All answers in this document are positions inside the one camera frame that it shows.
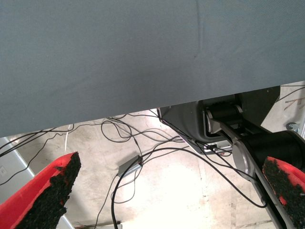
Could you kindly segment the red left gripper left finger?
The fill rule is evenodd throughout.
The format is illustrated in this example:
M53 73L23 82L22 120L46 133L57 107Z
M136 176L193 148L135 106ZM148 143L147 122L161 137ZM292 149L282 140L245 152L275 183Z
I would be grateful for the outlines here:
M78 152L65 154L39 172L0 206L2 229L54 229L66 213L81 168Z

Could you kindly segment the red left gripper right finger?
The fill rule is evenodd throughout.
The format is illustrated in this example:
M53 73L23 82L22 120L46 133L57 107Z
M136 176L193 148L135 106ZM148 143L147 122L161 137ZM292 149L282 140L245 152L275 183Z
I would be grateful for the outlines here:
M267 157L263 174L295 228L305 227L305 173L274 157Z

